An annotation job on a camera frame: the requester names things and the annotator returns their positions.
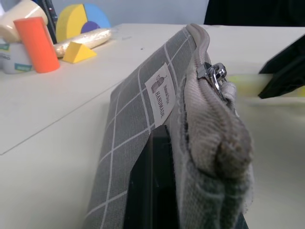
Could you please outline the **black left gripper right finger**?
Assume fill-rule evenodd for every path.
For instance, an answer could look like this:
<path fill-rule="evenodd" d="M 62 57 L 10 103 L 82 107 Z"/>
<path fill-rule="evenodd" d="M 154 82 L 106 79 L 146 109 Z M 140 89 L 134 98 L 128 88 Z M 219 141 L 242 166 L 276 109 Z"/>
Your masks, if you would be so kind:
<path fill-rule="evenodd" d="M 249 229 L 242 213 L 240 214 L 240 229 Z"/>

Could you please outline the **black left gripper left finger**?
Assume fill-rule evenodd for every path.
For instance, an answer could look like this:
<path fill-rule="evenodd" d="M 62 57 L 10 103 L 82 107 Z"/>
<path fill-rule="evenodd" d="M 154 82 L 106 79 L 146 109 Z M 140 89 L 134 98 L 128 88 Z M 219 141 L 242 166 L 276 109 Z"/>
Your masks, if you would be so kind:
<path fill-rule="evenodd" d="M 130 172 L 128 228 L 179 228 L 172 145 L 165 125 L 151 132 Z"/>

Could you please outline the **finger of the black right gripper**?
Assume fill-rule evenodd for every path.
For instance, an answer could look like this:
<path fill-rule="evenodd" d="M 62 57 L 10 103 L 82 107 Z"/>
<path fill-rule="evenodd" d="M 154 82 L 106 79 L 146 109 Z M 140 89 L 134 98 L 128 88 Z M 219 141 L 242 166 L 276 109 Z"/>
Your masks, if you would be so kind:
<path fill-rule="evenodd" d="M 271 80 L 258 94 L 261 99 L 279 97 L 305 85 L 304 73 L 273 74 Z"/>
<path fill-rule="evenodd" d="M 268 60 L 259 71 L 259 74 L 272 74 L 280 71 L 297 58 L 305 55 L 305 35 L 281 50 Z"/>

